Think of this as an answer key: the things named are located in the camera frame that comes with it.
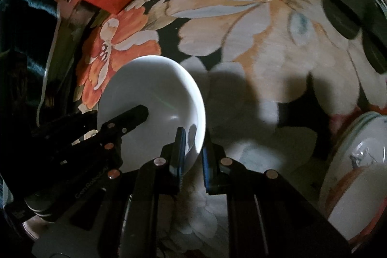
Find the white bear pattern plate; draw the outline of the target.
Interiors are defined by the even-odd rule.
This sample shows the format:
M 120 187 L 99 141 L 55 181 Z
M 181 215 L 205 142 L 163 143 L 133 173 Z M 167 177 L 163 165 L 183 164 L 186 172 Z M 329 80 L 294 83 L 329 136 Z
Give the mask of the white bear pattern plate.
M 349 243 L 361 243 L 375 228 L 386 210 L 385 115 L 365 113 L 340 136 L 318 205 Z

